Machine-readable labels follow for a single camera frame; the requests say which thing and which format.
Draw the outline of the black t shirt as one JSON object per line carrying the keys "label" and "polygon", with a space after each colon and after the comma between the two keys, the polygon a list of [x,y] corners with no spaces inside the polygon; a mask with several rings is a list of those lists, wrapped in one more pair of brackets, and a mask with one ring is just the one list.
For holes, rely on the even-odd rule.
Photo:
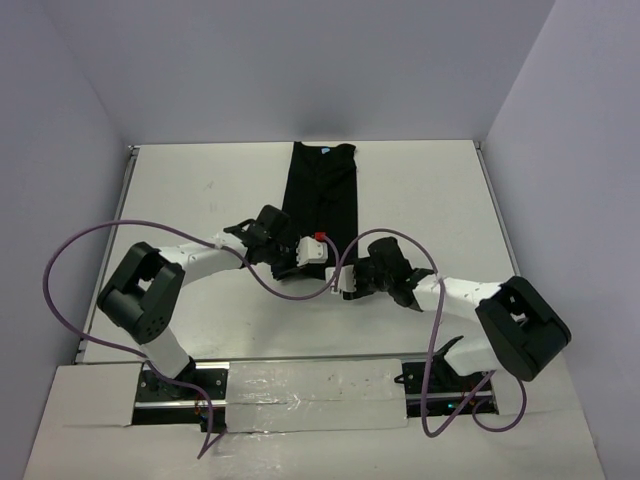
{"label": "black t shirt", "polygon": [[281,210],[302,237],[324,232],[343,253],[358,235],[356,147],[293,145]]}

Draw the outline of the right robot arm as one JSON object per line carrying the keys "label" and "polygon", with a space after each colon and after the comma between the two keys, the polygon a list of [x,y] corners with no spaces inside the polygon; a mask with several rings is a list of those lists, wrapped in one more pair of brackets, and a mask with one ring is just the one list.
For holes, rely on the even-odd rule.
{"label": "right robot arm", "polygon": [[435,312],[474,322],[479,337],[459,334],[434,357],[436,383],[455,391],[472,374],[506,371],[533,381],[572,340],[561,320],[534,286],[521,276],[504,282],[440,277],[432,268],[413,267],[394,237],[368,246],[368,255],[341,268],[335,290],[345,300],[376,293],[413,311]]}

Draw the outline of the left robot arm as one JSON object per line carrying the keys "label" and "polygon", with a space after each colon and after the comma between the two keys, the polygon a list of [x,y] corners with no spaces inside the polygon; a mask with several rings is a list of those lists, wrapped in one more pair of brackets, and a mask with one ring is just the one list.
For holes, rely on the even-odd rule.
{"label": "left robot arm", "polygon": [[138,242],[127,251],[98,296],[98,308],[125,330],[160,372],[160,387],[173,398],[188,396],[196,364],[170,328],[183,287],[245,262],[281,266],[295,259],[301,236],[290,216],[266,205],[256,219],[195,240],[155,248]]}

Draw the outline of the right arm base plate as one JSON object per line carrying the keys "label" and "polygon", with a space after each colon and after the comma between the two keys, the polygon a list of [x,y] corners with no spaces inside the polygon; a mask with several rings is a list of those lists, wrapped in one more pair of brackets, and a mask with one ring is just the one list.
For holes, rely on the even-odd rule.
{"label": "right arm base plate", "polygon": [[[396,384],[404,388],[406,411],[409,418],[420,416],[420,394],[424,377],[423,362],[402,362],[402,372],[394,378]],[[435,359],[430,371],[427,395],[427,409],[429,416],[448,416],[484,378],[482,372],[461,377],[441,359]],[[461,415],[470,415],[474,407],[478,413],[495,414],[497,408],[494,402],[491,383],[487,383],[475,397],[462,409]]]}

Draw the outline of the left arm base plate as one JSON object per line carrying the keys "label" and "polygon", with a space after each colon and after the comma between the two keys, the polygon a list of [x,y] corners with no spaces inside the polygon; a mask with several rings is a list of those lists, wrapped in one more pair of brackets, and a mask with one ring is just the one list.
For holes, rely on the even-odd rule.
{"label": "left arm base plate", "polygon": [[[227,368],[200,368],[193,382],[209,395],[213,405],[213,432],[226,427]],[[208,404],[204,396],[184,387],[160,380],[150,369],[139,374],[131,423],[135,426],[197,425],[205,433],[208,426]]]}

